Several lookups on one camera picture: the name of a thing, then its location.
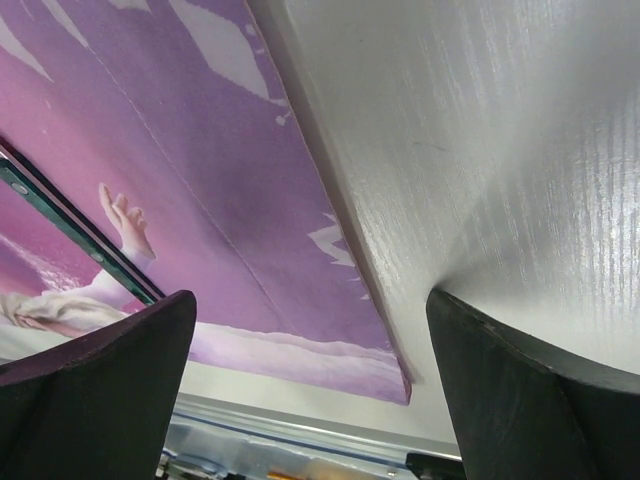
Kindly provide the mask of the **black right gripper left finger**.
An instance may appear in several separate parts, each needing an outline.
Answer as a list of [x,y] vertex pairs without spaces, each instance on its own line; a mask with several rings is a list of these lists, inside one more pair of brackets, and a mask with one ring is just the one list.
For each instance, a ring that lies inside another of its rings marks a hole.
[[197,304],[179,291],[1,367],[4,479],[152,479]]

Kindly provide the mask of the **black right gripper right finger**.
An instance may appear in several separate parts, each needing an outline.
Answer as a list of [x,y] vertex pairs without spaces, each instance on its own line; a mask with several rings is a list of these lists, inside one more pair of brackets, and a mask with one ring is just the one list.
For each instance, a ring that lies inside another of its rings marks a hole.
[[426,315],[469,479],[636,479],[639,377],[434,289]]

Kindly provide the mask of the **purple printed cloth placemat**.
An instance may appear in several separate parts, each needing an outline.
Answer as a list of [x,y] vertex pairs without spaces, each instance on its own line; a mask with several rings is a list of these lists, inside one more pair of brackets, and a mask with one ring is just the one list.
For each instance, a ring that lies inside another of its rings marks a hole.
[[5,1],[1,134],[198,303],[194,362],[406,405],[410,382],[243,1]]

